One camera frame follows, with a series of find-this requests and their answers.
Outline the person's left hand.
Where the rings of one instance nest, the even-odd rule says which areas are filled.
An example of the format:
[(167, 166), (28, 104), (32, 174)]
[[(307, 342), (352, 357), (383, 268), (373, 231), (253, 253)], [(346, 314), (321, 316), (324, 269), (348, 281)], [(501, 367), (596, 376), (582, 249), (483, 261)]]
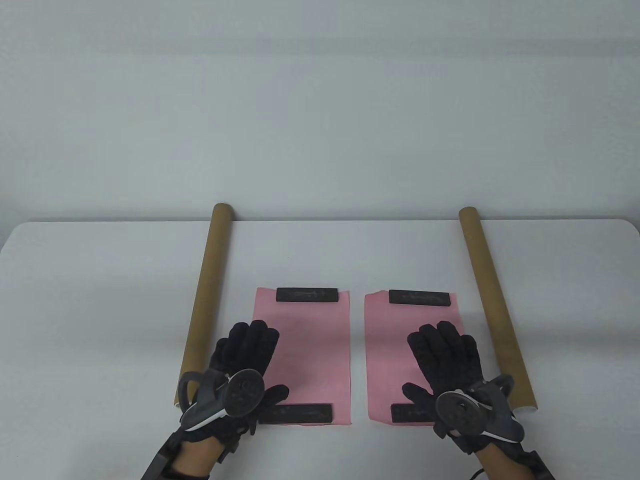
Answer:
[(182, 375), (178, 432), (183, 442), (215, 438), (231, 448), (242, 435), (253, 435), (261, 416), (289, 397), (286, 385), (265, 383), (279, 338), (263, 320), (238, 322), (217, 341), (205, 371)]

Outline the person's right hand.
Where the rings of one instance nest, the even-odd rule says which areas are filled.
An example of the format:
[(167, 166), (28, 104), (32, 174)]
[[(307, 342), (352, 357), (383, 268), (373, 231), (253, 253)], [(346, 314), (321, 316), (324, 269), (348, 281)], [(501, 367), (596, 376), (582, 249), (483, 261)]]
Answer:
[(407, 336), (407, 344), (419, 370), (432, 392), (406, 382), (402, 393), (434, 422), (433, 430), (442, 439), (451, 438), (467, 455), (476, 454), (491, 444), (486, 436), (455, 435), (436, 410), (436, 400), (442, 393), (467, 390), (484, 380), (476, 340), (470, 334), (460, 334), (453, 323), (440, 321), (436, 326), (424, 324)]

